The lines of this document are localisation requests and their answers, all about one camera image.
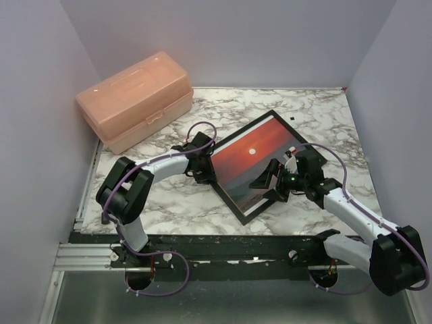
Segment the marble surface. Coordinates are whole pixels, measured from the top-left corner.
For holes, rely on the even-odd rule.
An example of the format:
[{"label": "marble surface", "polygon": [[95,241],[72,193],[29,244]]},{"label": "marble surface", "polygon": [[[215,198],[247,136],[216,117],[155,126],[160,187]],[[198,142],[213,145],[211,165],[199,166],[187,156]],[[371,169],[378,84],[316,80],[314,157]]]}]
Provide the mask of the marble surface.
[{"label": "marble surface", "polygon": [[[363,204],[379,213],[379,205],[360,147],[356,128],[342,90],[244,90],[237,88],[196,89],[192,110],[137,144],[123,155],[142,160],[160,155],[183,143],[188,128],[206,120],[218,128],[218,140],[274,109],[309,142],[334,149],[348,167],[348,189]],[[205,126],[197,130],[206,130]],[[342,180],[343,171],[326,151],[325,175]],[[103,147],[84,210],[81,232],[115,233],[112,224],[101,224],[101,207],[96,192],[119,158]],[[327,211],[302,196],[290,196],[288,203],[275,203],[246,226],[215,194],[210,186],[193,178],[175,175],[153,185],[141,221],[148,234],[208,235],[309,235],[329,228],[344,234],[354,232]]]}]

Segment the peach plastic box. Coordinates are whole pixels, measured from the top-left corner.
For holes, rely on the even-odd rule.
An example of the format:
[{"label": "peach plastic box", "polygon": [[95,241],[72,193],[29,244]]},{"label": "peach plastic box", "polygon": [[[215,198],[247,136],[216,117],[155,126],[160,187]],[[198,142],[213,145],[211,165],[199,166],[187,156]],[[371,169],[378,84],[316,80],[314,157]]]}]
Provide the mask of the peach plastic box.
[{"label": "peach plastic box", "polygon": [[119,154],[192,108],[188,73],[159,52],[76,96],[85,120]]}]

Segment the white wall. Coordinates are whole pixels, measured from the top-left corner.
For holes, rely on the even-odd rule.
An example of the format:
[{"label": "white wall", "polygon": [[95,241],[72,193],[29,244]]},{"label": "white wall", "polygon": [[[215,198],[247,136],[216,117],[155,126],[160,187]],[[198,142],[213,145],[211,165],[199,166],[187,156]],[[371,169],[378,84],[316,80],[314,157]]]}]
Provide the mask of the white wall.
[{"label": "white wall", "polygon": [[395,0],[60,0],[99,76],[163,49],[195,86],[347,86]]},{"label": "white wall", "polygon": [[95,136],[74,107],[98,82],[57,0],[0,1],[0,322],[37,323]]},{"label": "white wall", "polygon": [[[429,264],[431,91],[432,2],[398,0],[347,95],[383,214],[420,232]],[[431,323],[432,287],[415,296]]]}]

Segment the purple cable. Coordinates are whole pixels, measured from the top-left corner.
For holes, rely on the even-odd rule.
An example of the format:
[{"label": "purple cable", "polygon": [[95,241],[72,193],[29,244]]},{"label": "purple cable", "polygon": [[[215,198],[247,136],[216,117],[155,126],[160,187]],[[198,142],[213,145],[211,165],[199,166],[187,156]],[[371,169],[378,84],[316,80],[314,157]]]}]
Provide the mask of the purple cable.
[{"label": "purple cable", "polygon": [[381,224],[381,226],[383,228],[385,228],[387,231],[389,231],[392,234],[394,234],[399,240],[401,240],[406,245],[406,247],[411,251],[411,253],[417,258],[417,260],[419,261],[419,263],[421,264],[421,266],[423,268],[423,271],[425,272],[425,281],[419,287],[409,287],[407,289],[408,290],[416,290],[416,291],[424,290],[429,285],[429,282],[430,282],[430,279],[431,279],[430,273],[429,273],[429,268],[427,267],[427,264],[426,264],[425,260],[423,260],[423,258],[421,257],[421,255],[416,251],[416,249],[411,245],[411,243],[407,241],[406,238],[404,238],[396,230],[394,230],[393,228],[391,228],[387,224],[381,223],[378,218],[376,218],[374,215],[372,215],[366,209],[364,209],[363,207],[361,207],[355,200],[352,200],[352,197],[348,194],[348,191],[346,190],[346,180],[348,178],[348,170],[346,169],[346,164],[342,161],[342,159],[339,157],[339,155],[337,155],[330,148],[328,148],[328,147],[326,147],[326,146],[324,146],[322,144],[317,144],[317,143],[303,143],[303,144],[297,146],[296,149],[298,149],[299,147],[308,146],[308,145],[317,146],[317,147],[321,147],[322,149],[325,149],[326,151],[330,152],[340,162],[342,168],[344,169],[344,179],[342,180],[342,192],[344,193],[344,196],[346,197],[346,199],[348,200],[348,202],[352,203],[352,205],[354,207],[356,207],[359,211],[361,211],[371,221],[373,221],[373,222],[375,222],[377,224]]},{"label": "purple cable", "polygon": [[152,297],[164,297],[164,296],[171,296],[174,295],[175,293],[179,292],[180,290],[182,290],[184,287],[186,287],[186,284],[188,283],[189,280],[189,273],[190,273],[190,269],[189,269],[189,264],[188,261],[186,260],[186,258],[181,255],[178,252],[175,251],[160,251],[160,252],[151,252],[151,253],[139,253],[136,252],[125,240],[124,236],[122,233],[120,233],[120,231],[117,228],[118,225],[118,220],[116,220],[115,218],[112,218],[109,213],[108,213],[108,206],[109,204],[111,204],[111,201],[113,200],[113,197],[115,195],[115,193],[119,190],[119,188],[122,186],[122,184],[138,169],[140,169],[141,167],[144,167],[148,164],[154,163],[154,162],[158,162],[160,160],[164,160],[164,159],[170,159],[171,157],[178,157],[180,155],[187,155],[190,153],[195,153],[198,151],[201,151],[209,146],[211,146],[215,141],[216,141],[216,136],[217,136],[217,130],[216,127],[212,124],[209,123],[208,121],[199,121],[198,123],[193,124],[189,130],[188,130],[188,134],[187,134],[187,139],[186,142],[189,139],[189,135],[191,133],[191,131],[197,126],[197,125],[202,125],[202,124],[206,124],[212,127],[214,134],[213,134],[213,138],[210,140],[210,142],[208,142],[206,145],[202,145],[201,147],[198,148],[194,148],[193,150],[189,150],[189,151],[184,151],[184,152],[178,152],[178,153],[174,153],[174,154],[166,154],[166,155],[161,155],[160,157],[155,157],[153,159],[150,159],[148,161],[145,161],[139,165],[136,165],[135,167],[133,167],[120,181],[119,183],[114,187],[113,191],[111,192],[111,194],[108,196],[107,201],[105,202],[105,204],[103,205],[103,216],[106,217],[107,219],[109,219],[110,221],[112,221],[115,225],[115,229],[117,231],[118,236],[120,237],[120,241],[123,243],[123,245],[133,254],[136,255],[138,257],[151,257],[154,255],[160,255],[160,254],[174,254],[178,257],[180,257],[183,261],[184,264],[186,266],[186,278],[183,281],[183,283],[181,284],[181,286],[175,290],[173,290],[172,292],[164,292],[164,293],[160,293],[160,294],[156,294],[156,293],[152,293],[152,292],[140,292],[140,291],[136,291],[136,290],[132,290],[130,287],[128,287],[128,289],[132,292],[138,293],[139,295],[143,295],[143,296],[152,296]]}]

